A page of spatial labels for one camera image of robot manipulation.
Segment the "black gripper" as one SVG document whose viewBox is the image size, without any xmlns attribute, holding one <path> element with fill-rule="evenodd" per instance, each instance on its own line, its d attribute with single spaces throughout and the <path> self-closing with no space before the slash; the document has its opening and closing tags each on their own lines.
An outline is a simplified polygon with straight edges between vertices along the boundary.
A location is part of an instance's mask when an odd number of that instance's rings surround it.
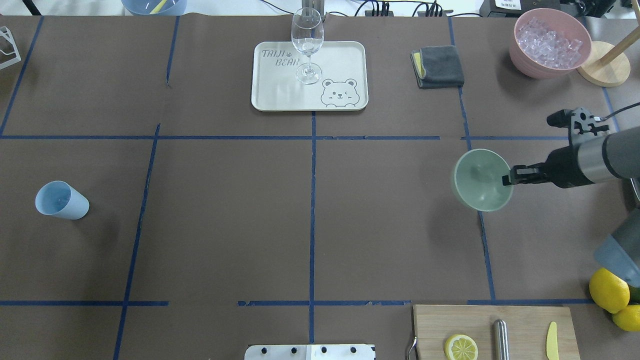
<svg viewBox="0 0 640 360">
<path fill-rule="evenodd" d="M 578 164 L 578 156 L 571 146 L 553 150 L 545 162 L 532 165 L 515 165 L 502 176 L 503 186 L 519 184 L 553 183 L 562 189 L 583 186 L 585 174 Z"/>
</svg>

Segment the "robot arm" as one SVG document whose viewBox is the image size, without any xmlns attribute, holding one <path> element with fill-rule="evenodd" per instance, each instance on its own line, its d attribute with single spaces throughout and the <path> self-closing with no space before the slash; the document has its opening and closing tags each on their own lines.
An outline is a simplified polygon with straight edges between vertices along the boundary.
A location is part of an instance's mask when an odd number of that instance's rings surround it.
<svg viewBox="0 0 640 360">
<path fill-rule="evenodd" d="M 638 179 L 639 128 L 615 132 L 553 150 L 544 162 L 516 165 L 502 177 L 503 186 L 553 183 L 562 189 Z M 627 219 L 597 248 L 595 260 L 634 288 L 640 285 L 640 212 Z"/>
</svg>

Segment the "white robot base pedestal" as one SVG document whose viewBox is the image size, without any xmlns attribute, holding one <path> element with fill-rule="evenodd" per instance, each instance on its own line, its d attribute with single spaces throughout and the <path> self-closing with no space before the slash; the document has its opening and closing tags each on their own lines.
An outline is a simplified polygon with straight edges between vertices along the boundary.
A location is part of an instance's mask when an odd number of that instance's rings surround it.
<svg viewBox="0 0 640 360">
<path fill-rule="evenodd" d="M 372 344 L 260 344 L 249 346 L 245 360 L 375 360 Z"/>
</svg>

